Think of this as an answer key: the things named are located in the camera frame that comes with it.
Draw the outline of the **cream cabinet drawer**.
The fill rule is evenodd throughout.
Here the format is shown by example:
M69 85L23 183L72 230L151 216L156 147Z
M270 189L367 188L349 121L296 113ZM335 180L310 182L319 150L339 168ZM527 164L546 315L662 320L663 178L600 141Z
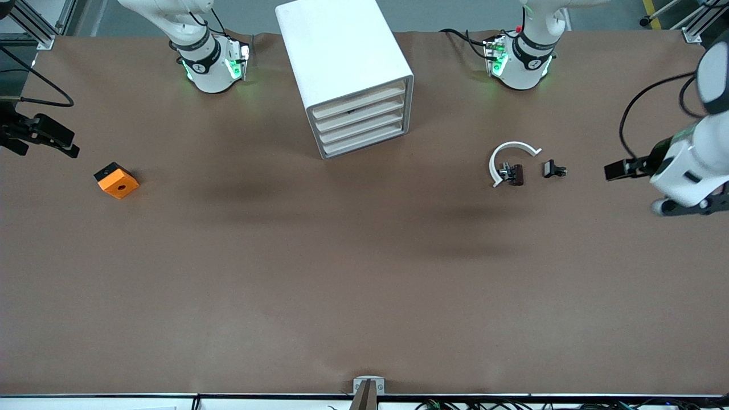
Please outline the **cream cabinet drawer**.
M334 142L323 143L320 154L326 158L333 158L348 151L359 150L372 144L398 137L404 134L401 124L387 124L376 126L366 132L355 133L349 137L343 137Z
M375 115L374 117L367 118L365 120L358 120L353 124L334 128L328 130L328 132L320 133L321 143L333 144L335 142L343 141L345 138L354 137L360 133L371 132L375 128L395 124L396 128L401 128L399 125L403 122L403 111L393 110L390 112Z
M369 106L378 101L403 95L404 91L406 91L406 82L404 80L396 81L395 83L381 85L371 90L355 93L351 96L345 96L321 106L312 107L312 115L317 120L323 120L334 115L349 113L352 110Z
M352 109L341 114L336 114L333 117L317 120L315 122L315 126L321 133L330 132L336 128L357 124L357 122L373 118L379 114L390 112L392 110L401 110L403 109L403 105L404 97L396 96L390 99L377 101L370 105Z

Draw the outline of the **white drawer cabinet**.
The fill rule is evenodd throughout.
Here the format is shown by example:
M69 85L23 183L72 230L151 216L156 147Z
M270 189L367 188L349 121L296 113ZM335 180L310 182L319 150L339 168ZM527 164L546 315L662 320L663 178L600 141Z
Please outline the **white drawer cabinet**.
M319 153L312 107L396 81L406 82L400 124L409 132L414 75L376 0L294 0L275 13Z

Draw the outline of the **orange block with black side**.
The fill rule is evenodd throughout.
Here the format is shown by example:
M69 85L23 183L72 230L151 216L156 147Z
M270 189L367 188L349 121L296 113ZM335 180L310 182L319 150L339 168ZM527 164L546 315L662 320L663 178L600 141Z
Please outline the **orange block with black side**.
M117 162L112 162L94 173L99 188L106 194L123 199L139 188L139 181Z

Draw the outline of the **brown small clip component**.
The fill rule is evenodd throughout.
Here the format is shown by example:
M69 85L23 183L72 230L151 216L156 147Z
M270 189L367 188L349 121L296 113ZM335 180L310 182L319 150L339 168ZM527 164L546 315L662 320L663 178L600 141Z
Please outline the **brown small clip component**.
M513 186L524 185L523 166L521 164L515 164L512 166L508 162L503 162L497 172L502 179L502 183L507 183Z

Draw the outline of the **white curved plastic arc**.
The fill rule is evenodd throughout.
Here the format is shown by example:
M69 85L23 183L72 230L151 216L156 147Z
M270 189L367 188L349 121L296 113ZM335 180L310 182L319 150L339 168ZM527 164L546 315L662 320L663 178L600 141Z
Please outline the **white curved plastic arc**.
M541 148L534 148L531 147L528 143L524 142L505 142L501 143L498 147L492 151L492 155L490 156L489 160L489 173L492 179L494 180L493 187L497 187L499 184L507 180L505 177L503 177L502 172L500 172L497 167L495 166L495 158L497 157L498 153L502 150L507 150L510 148L516 148L518 150L526 151L526 153L529 153L533 157L541 153Z

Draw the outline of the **brown table cover sheet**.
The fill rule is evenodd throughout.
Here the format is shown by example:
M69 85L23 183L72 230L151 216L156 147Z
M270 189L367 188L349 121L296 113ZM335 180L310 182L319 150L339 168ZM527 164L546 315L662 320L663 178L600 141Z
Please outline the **brown table cover sheet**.
M513 92L452 36L396 39L411 130L327 161L279 35L221 95L161 37L40 52L80 155L0 151L0 393L729 392L729 212L661 218L603 174L628 101L703 48L568 32ZM500 151L524 185L494 188L505 142L542 151Z

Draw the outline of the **aluminium frame post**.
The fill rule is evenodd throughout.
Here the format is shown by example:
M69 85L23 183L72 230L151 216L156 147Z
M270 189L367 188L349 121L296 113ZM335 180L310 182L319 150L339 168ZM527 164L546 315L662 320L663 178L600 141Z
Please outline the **aluminium frame post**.
M641 28L662 30L660 18L678 7L690 11L677 22L667 26L677 30L688 44L702 42L703 34L721 17L729 17L729 0L641 0L645 15L640 18Z
M79 0L0 0L0 40L51 50Z

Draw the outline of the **white table edge rail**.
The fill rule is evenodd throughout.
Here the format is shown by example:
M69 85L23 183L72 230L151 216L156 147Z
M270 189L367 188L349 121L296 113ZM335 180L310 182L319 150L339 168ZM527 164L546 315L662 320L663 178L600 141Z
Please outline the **white table edge rail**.
M351 393L0 395L0 410L349 410ZM729 392L387 393L378 410L729 410Z

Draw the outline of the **grey metal table bracket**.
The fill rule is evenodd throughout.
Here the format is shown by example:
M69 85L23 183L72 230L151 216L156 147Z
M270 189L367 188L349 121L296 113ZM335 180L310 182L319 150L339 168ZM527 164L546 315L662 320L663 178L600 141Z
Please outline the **grey metal table bracket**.
M353 380L353 394L359 392L360 387L366 387L367 392L375 392L376 395L386 394L386 382L382 376L363 375Z

